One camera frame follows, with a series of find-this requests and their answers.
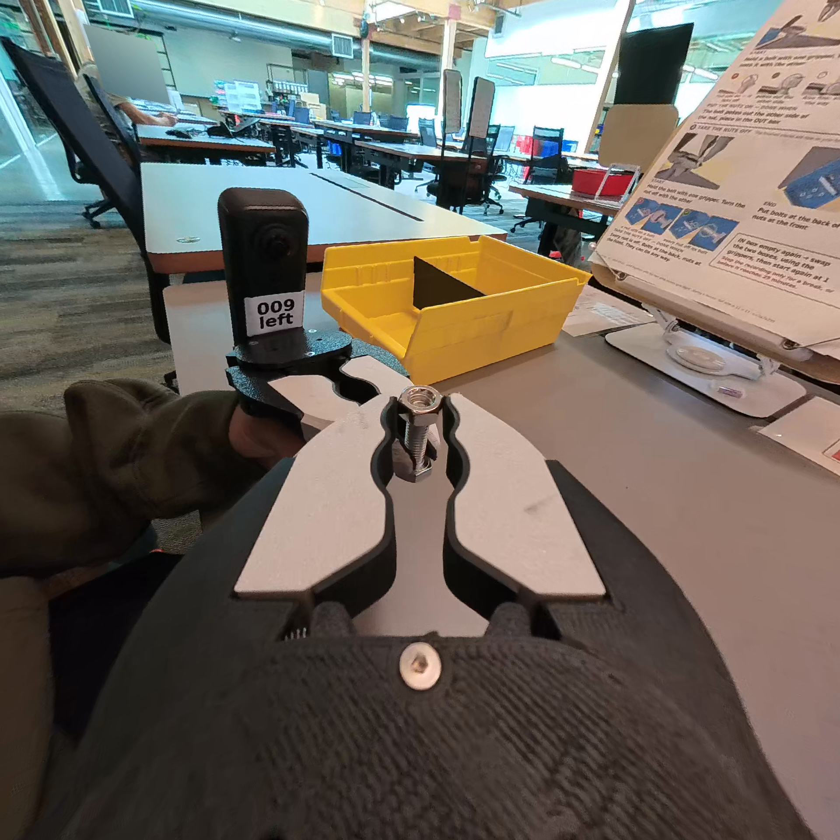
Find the person's left hand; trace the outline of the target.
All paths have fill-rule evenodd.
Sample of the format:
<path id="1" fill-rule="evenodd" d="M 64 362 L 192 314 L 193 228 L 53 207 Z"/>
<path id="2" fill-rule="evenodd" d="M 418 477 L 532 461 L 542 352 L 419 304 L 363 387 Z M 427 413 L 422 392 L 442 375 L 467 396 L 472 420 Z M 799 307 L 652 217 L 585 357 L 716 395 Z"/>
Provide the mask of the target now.
<path id="1" fill-rule="evenodd" d="M 228 441 L 236 455 L 269 471 L 281 460 L 295 457 L 306 445 L 299 431 L 276 419 L 247 414 L 237 406 L 229 421 Z"/>

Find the black board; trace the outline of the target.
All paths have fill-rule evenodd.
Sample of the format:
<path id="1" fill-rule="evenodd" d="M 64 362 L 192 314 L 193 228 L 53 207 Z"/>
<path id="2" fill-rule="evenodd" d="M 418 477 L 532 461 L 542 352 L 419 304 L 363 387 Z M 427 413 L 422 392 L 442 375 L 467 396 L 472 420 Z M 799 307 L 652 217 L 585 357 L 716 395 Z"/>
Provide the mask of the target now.
<path id="1" fill-rule="evenodd" d="M 624 34 L 612 104 L 674 105 L 693 31 L 687 23 Z"/>

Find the person's dark pants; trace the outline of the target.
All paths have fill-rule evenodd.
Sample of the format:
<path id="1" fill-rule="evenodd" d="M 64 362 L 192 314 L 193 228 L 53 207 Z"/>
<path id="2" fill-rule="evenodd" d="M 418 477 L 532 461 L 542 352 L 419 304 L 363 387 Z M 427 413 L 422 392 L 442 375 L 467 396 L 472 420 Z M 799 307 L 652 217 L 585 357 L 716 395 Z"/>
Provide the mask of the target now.
<path id="1" fill-rule="evenodd" d="M 126 639 L 182 557 L 153 551 L 49 602 L 54 726 L 72 742 L 87 729 Z"/>

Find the printed instruction board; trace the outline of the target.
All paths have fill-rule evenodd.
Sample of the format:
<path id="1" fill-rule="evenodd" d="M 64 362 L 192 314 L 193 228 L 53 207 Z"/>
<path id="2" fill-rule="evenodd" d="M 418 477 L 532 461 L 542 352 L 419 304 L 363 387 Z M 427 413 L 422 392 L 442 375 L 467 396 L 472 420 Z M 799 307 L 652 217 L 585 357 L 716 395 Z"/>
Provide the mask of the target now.
<path id="1" fill-rule="evenodd" d="M 838 2 L 781 2 L 596 247 L 615 278 L 838 360 Z"/>

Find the white paper sheet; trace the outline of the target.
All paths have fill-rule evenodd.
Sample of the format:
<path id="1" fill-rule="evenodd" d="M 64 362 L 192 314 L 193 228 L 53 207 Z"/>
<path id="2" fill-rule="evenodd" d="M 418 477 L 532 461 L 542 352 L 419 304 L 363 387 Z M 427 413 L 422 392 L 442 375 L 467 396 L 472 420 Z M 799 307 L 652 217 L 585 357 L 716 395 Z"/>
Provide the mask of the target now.
<path id="1" fill-rule="evenodd" d="M 839 405 L 814 396 L 759 434 L 839 476 Z"/>
<path id="2" fill-rule="evenodd" d="M 644 308 L 588 283 L 563 323 L 562 331 L 576 338 L 654 321 L 654 317 Z"/>

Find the grey desk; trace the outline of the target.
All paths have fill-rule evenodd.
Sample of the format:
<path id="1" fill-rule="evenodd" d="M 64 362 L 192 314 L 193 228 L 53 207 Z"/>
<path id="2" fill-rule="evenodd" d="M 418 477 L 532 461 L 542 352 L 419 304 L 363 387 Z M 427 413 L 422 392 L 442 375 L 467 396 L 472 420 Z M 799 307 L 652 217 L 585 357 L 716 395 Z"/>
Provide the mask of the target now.
<path id="1" fill-rule="evenodd" d="M 795 806 L 838 838 L 838 479 L 598 335 L 436 387 L 515 427 L 651 550 Z"/>

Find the white board stand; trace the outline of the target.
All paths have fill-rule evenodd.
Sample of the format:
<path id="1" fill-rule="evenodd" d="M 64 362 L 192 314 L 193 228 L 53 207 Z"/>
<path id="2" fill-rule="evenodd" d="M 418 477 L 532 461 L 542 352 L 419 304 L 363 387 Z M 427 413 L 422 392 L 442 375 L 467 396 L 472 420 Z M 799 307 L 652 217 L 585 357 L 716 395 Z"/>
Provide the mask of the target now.
<path id="1" fill-rule="evenodd" d="M 765 419 L 806 395 L 798 381 L 780 373 L 780 363 L 752 358 L 679 325 L 664 311 L 649 309 L 654 322 L 610 332 L 605 341 L 691 391 L 746 417 Z M 742 389 L 743 399 L 717 393 L 719 385 Z"/>

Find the wooden office desk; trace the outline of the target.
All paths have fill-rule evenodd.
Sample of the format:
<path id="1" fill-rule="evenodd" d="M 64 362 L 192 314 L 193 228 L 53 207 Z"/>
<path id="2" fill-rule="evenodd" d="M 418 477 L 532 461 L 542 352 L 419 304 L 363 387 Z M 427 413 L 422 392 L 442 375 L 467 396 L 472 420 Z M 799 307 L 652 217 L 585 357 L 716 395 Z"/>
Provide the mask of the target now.
<path id="1" fill-rule="evenodd" d="M 166 163 L 225 165 L 267 165 L 275 156 L 272 143 L 235 136 L 214 136 L 197 127 L 172 128 L 135 125 L 134 134 L 142 151 Z"/>
<path id="2" fill-rule="evenodd" d="M 599 218 L 612 218 L 623 207 L 620 201 L 608 201 L 575 192 L 570 185 L 524 185 L 510 184 L 510 194 L 517 194 L 526 199 L 526 217 L 539 221 L 548 221 L 558 215 L 558 208 L 568 207 L 575 211 L 595 214 Z"/>

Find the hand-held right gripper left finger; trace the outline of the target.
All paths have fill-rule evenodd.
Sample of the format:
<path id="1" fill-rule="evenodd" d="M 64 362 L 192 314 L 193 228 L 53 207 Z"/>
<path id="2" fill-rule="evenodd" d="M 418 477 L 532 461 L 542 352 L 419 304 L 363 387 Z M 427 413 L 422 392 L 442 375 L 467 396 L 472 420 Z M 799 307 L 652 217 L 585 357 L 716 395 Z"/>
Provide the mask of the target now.
<path id="1" fill-rule="evenodd" d="M 321 431 L 290 467 L 234 585 L 241 599 L 324 602 L 356 617 L 396 578 L 395 398 L 379 395 Z"/>

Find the clear acrylic stand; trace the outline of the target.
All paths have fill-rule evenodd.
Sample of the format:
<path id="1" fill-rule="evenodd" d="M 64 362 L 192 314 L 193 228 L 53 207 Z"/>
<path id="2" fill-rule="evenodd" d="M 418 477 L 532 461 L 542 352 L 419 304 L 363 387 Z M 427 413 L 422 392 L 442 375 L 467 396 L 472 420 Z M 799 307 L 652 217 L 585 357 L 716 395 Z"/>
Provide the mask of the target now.
<path id="1" fill-rule="evenodd" d="M 594 199 L 601 201 L 622 202 L 635 188 L 642 174 L 638 165 L 626 166 L 618 163 L 595 172 Z"/>

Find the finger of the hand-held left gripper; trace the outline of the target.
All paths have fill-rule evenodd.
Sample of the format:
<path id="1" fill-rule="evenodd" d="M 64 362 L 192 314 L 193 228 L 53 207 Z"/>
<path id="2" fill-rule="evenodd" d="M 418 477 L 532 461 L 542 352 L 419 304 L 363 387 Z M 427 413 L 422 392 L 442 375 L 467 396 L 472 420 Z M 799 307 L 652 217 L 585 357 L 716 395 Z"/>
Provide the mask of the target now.
<path id="1" fill-rule="evenodd" d="M 305 440 L 313 440 L 324 431 L 347 440 L 366 434 L 360 406 L 375 396 L 375 385 L 368 381 L 349 375 L 338 382 L 321 374 L 287 375 L 269 380 L 268 387 L 300 415 Z"/>
<path id="2" fill-rule="evenodd" d="M 350 357 L 339 366 L 339 390 L 348 398 L 399 397 L 412 381 L 388 350 L 370 343 L 351 343 Z"/>

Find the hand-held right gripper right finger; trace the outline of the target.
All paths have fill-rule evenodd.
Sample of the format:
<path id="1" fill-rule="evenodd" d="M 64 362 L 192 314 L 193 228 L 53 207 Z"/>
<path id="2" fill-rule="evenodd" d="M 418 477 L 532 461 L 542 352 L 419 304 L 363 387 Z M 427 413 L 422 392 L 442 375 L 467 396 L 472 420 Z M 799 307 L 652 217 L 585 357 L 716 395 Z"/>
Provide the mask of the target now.
<path id="1" fill-rule="evenodd" d="M 474 613 L 505 603 L 534 615 L 556 602 L 599 602 L 606 586 L 548 460 L 515 428 L 456 393 L 444 399 L 444 580 Z"/>

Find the person's left forearm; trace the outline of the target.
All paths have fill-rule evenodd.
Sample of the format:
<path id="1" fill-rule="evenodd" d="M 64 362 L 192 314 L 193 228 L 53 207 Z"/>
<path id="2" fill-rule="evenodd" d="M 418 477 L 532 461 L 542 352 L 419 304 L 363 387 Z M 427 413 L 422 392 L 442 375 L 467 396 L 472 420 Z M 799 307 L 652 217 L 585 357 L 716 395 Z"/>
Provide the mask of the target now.
<path id="1" fill-rule="evenodd" d="M 153 520 L 226 510 L 264 474 L 229 441 L 233 392 L 80 381 L 64 404 L 2 412 L 4 579 L 116 560 Z"/>

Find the yellow plastic bin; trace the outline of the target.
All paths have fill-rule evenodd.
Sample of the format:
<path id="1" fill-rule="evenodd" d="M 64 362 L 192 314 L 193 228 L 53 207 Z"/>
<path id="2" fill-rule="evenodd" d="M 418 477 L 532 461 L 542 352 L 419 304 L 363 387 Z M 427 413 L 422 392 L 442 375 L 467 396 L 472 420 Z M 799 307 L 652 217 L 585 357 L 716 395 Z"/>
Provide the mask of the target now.
<path id="1" fill-rule="evenodd" d="M 485 294 L 417 310 L 417 256 Z M 322 307 L 433 384 L 551 345 L 591 275 L 489 236 L 342 245 L 324 253 Z"/>

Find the black office chair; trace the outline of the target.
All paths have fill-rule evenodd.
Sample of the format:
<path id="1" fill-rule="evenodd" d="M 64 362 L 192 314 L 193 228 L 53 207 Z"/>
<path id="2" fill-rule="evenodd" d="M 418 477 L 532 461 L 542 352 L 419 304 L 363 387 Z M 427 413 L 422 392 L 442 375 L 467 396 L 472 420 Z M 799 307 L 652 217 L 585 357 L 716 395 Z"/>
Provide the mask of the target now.
<path id="1" fill-rule="evenodd" d="M 119 212 L 140 248 L 150 291 L 150 309 L 157 337 L 170 343 L 163 291 L 168 275 L 154 271 L 145 247 L 140 174 L 123 159 L 76 89 L 64 65 L 2 37 L 2 45 L 18 75 L 52 122 L 60 138 L 93 175 L 94 182 Z"/>

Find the white wood-edged table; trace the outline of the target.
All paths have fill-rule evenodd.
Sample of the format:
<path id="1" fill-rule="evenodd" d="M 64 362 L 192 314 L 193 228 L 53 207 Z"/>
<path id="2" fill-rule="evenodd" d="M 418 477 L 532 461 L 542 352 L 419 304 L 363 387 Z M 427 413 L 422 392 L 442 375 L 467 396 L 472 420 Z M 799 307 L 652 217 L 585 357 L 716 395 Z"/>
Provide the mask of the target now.
<path id="1" fill-rule="evenodd" d="M 508 237 L 498 227 L 339 171 L 143 163 L 141 190 L 145 250 L 153 270 L 165 275 L 224 267 L 217 203 L 228 190 L 267 196 L 270 207 L 279 205 L 281 193 L 296 197 L 308 215 L 311 264 L 321 263 L 333 246 Z"/>

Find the silver hex bolt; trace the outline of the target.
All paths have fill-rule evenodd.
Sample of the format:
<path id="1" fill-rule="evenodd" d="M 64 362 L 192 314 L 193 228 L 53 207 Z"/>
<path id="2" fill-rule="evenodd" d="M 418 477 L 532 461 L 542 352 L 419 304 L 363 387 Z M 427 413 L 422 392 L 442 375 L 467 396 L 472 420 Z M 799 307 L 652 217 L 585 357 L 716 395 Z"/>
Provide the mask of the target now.
<path id="1" fill-rule="evenodd" d="M 425 480 L 431 475 L 437 459 L 436 444 L 432 441 L 435 425 L 418 425 L 412 418 L 399 415 L 396 432 L 392 445 L 395 477 L 412 484 Z"/>

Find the beige cardboard panel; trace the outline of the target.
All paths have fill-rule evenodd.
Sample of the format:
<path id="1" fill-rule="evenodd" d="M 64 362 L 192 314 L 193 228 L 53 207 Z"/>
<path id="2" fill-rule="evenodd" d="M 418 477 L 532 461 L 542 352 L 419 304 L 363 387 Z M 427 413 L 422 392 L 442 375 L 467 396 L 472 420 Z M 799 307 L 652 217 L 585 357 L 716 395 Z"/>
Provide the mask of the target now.
<path id="1" fill-rule="evenodd" d="M 674 104 L 615 104 L 607 112 L 598 163 L 638 168 L 644 174 L 673 136 L 679 120 Z"/>

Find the silver hex nut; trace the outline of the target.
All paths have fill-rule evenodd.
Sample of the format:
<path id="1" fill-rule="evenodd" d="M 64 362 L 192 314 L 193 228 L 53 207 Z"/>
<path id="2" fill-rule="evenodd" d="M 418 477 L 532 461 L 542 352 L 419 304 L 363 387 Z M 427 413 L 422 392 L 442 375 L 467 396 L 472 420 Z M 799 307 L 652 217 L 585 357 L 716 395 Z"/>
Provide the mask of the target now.
<path id="1" fill-rule="evenodd" d="M 397 412 L 411 425 L 428 427 L 436 423 L 443 401 L 443 396 L 433 387 L 411 385 L 400 394 Z"/>

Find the black bin divider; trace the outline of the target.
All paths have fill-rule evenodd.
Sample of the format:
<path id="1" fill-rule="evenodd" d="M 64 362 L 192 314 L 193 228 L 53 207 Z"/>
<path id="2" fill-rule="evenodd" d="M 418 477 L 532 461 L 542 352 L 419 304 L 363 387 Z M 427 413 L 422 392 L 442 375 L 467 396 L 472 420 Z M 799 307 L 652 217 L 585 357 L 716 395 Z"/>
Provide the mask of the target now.
<path id="1" fill-rule="evenodd" d="M 417 256 L 413 258 L 413 306 L 417 310 L 483 298 L 485 294 Z"/>

